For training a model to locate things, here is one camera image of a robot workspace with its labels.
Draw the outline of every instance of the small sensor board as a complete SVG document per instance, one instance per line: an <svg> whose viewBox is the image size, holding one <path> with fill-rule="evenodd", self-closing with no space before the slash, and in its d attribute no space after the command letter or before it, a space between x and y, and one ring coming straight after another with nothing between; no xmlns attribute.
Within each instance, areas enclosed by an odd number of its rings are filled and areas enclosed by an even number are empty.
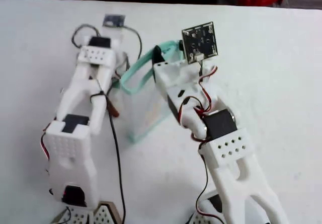
<svg viewBox="0 0 322 224"><path fill-rule="evenodd" d="M213 22L182 30L188 64L218 55Z"/></svg>
<svg viewBox="0 0 322 224"><path fill-rule="evenodd" d="M103 26L122 28L124 26L125 15L105 14Z"/></svg>

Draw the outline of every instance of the white table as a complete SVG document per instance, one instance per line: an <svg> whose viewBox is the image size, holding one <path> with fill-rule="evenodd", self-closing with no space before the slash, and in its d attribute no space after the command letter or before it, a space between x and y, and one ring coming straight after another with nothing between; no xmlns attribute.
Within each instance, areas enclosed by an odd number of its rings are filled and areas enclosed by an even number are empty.
<svg viewBox="0 0 322 224"><path fill-rule="evenodd" d="M81 23L99 27L105 13L126 15L126 24L142 36L143 52L180 39L181 29L214 21L215 81L239 106L290 223L322 223L321 11L0 0L1 223L48 223L64 207L48 193L41 129L73 74L77 49L71 34ZM125 34L124 46L134 61L134 34ZM116 120L127 223L184 223L205 181L189 131L170 116L130 144L123 125ZM93 156L102 199L114 201L122 213L107 116Z"/></svg>

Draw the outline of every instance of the teal plastic band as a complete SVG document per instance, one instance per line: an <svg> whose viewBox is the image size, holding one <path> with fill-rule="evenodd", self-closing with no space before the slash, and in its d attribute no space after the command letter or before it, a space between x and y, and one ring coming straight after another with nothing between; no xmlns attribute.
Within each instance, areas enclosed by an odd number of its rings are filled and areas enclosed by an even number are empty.
<svg viewBox="0 0 322 224"><path fill-rule="evenodd" d="M163 58L165 60L168 60L173 56L173 54L178 50L179 45L176 41L167 41L159 45L161 51L164 53ZM121 80L120 80L120 86L121 89L129 94L134 95L138 93L146 84L146 82L153 76L153 68L151 68L140 80L138 85L134 88L128 88L125 86L126 82L131 79L131 77L139 70L141 69L146 63L148 63L152 59L153 49L149 50L148 53L146 53L144 56L142 56L134 65L130 67L129 70L127 70Z"/></svg>

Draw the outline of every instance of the mounting hole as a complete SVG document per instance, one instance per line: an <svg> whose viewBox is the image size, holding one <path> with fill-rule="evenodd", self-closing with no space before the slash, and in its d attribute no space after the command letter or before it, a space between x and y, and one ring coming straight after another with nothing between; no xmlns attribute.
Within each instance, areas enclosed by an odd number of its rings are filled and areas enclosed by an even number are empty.
<svg viewBox="0 0 322 224"><path fill-rule="evenodd" d="M182 97L183 93L185 92L185 90L181 90L178 94L178 97Z"/></svg>

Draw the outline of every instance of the transparent plastic box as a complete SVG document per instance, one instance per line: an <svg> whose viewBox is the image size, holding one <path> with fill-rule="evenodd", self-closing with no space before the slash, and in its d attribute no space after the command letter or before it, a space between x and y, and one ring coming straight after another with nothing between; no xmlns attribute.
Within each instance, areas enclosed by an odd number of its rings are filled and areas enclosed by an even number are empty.
<svg viewBox="0 0 322 224"><path fill-rule="evenodd" d="M165 61L174 62L183 57L178 41L159 44ZM132 142L146 136L157 126L170 109L158 92L153 78L151 49L124 73L120 80L127 135Z"/></svg>

